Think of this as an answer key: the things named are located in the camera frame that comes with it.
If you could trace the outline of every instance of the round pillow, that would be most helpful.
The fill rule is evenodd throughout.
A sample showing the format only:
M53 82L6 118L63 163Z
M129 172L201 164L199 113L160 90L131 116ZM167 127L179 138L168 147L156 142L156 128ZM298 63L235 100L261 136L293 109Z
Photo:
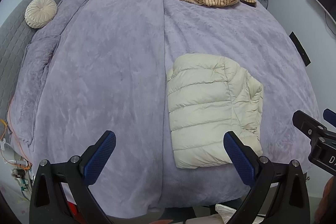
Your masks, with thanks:
M54 0L33 0L25 12L25 21L32 28L42 28L54 18L57 4Z

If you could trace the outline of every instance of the purple blanket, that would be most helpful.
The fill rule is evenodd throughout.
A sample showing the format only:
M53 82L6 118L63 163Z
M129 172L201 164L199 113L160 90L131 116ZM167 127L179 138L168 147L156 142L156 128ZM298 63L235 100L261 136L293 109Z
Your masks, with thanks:
M60 3L26 51L10 108L33 170L42 159L81 155L112 130L116 149L90 186L108 215L131 218L148 208L215 204L245 194L248 188L230 164L175 166L165 72L178 56L194 52L229 57L264 85L264 155L277 162L297 159L306 172L309 140L291 118L298 109L316 119L319 112L283 28L260 4L209 8L179 0Z

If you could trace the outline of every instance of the gray headboard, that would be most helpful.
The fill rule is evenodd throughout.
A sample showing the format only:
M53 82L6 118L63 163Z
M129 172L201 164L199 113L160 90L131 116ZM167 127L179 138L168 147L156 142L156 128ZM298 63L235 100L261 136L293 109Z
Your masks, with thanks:
M0 119L7 120L7 110L14 95L26 46L37 29L25 22L25 11L32 0L23 0L0 27ZM0 123L0 137L4 126Z

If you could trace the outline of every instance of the orange cable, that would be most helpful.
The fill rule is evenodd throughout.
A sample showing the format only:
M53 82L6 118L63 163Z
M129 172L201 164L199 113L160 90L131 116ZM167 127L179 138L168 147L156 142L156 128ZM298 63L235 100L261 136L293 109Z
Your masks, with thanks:
M13 163L9 162L8 160L6 160L5 157L3 156L3 153L2 153L2 150L1 150L1 149L0 149L0 154L1 154L2 158L3 158L8 164L14 165L14 166L16 166L16 167L20 167L20 168L22 168L23 170L28 170L28 169L30 169L29 166L28 166L28 167L22 167L22 166L20 166L20 165L18 165L18 164L13 164Z
M5 130L3 131L3 134L0 138L0 141L2 141L2 138L5 136L5 133L6 133L6 130L7 130L7 123L3 119L0 119L0 122L2 122L5 126Z
M8 122L9 122L9 125L10 125L10 128L11 128L12 132L14 133L14 137L15 137L15 139L16 139L16 142L19 144L20 150L21 150L21 152L23 153L23 156L25 157L26 161L28 162L28 167L30 168L31 163L28 161L28 157L27 157L26 154L23 152L23 149L22 149L22 147L21 147L20 142L19 142L18 139L17 139L16 133L15 133L15 131L14 131L14 129L13 129L12 122L11 122L11 103L12 103L12 101L13 101L13 98L14 98L14 96L12 97L12 99L11 99L11 101L10 101L10 103L9 103L9 107L8 107Z

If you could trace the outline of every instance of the blue gripper pad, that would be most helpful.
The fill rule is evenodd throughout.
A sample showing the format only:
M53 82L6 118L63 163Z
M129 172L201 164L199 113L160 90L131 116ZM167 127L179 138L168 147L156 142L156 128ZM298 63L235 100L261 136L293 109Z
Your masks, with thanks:
M323 111L323 119L330 123L332 126L336 127L336 113L330 109L325 109Z
M229 132L224 135L224 148L243 183L252 188L255 184L254 167Z
M115 146L116 135L112 131L106 131L95 145L91 145L83 153L80 169L87 186L95 184Z

